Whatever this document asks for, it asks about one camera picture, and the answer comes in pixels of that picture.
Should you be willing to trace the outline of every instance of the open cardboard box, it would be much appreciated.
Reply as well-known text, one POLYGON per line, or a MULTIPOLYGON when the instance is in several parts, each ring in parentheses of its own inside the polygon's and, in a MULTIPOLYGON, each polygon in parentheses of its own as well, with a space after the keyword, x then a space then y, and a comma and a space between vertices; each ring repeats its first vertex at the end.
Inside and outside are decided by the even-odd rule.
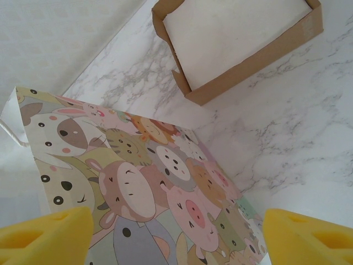
POLYGON ((163 23, 165 17, 176 10, 183 2, 184 0, 159 0, 152 8, 152 20, 157 35, 168 43, 173 53, 180 72, 172 71, 178 87, 187 99, 198 105, 206 104, 216 96, 308 42, 324 30, 320 2, 318 0, 306 0, 312 11, 297 24, 240 64, 192 91, 163 23))

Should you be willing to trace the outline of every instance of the pink pig face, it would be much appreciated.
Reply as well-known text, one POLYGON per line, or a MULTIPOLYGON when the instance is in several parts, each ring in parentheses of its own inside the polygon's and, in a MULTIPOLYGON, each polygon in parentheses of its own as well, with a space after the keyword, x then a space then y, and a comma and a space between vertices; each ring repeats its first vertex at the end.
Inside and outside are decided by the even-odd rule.
POLYGON ((226 192, 227 200, 234 204, 242 196, 240 190, 222 173, 216 163, 206 161, 204 165, 215 182, 226 192))
POLYGON ((168 189, 164 183, 161 188, 167 194, 168 204, 176 222, 196 248, 209 252, 217 250, 216 227, 208 219, 207 211, 196 192, 186 192, 177 186, 168 189))

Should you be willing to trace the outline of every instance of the patterned paper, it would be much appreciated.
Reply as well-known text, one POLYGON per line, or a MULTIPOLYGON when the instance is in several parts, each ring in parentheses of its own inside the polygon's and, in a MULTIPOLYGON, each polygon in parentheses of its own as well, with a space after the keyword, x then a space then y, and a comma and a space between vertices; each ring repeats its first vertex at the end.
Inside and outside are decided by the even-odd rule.
POLYGON ((87 264, 258 264, 262 220, 188 129, 17 88, 52 212, 88 206, 87 264))

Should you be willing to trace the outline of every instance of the marble surface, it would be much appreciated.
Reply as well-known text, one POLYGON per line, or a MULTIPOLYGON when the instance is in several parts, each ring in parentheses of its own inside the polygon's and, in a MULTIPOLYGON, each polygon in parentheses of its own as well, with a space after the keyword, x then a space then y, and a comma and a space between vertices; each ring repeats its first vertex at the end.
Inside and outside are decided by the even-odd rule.
POLYGON ((353 2, 322 0, 325 32, 200 107, 186 100, 148 0, 65 96, 194 129, 259 213, 353 227, 353 2))

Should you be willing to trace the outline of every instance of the cartoon panda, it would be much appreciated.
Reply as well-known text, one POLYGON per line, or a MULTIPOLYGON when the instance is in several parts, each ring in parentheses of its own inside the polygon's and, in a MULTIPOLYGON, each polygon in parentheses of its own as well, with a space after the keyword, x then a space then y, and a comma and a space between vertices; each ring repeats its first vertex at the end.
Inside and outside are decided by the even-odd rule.
POLYGON ((169 146, 167 147, 154 141, 149 141, 146 144, 146 148, 153 164, 158 167, 158 170, 167 179, 186 192, 194 190, 196 183, 185 164, 188 158, 185 153, 181 152, 177 147, 171 149, 169 146))

